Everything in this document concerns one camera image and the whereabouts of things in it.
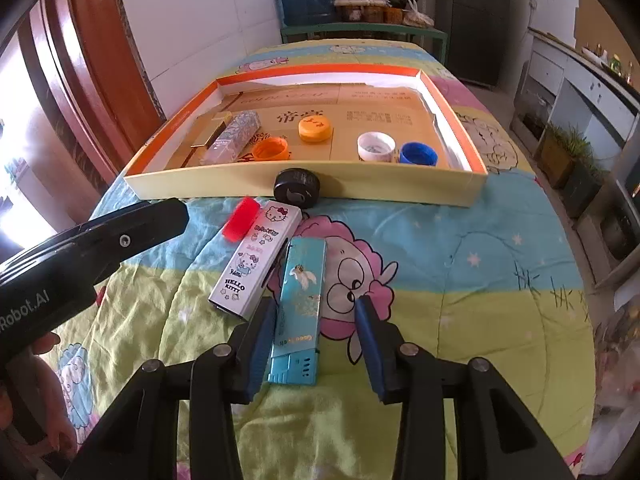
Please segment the person's left hand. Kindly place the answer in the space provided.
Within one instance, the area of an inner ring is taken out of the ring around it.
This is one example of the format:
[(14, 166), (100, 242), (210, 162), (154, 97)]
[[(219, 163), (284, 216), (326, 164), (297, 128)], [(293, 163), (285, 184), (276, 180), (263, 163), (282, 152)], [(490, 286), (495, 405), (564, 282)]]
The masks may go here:
[(58, 375), (41, 356), (61, 341), (55, 333), (47, 333), (17, 353), (1, 372), (1, 430), (15, 427), (18, 419), (29, 414), (42, 437), (27, 443), (25, 431), (18, 434), (23, 443), (13, 441), (26, 456), (43, 456), (50, 452), (70, 460), (77, 453), (75, 429), (67, 408)]

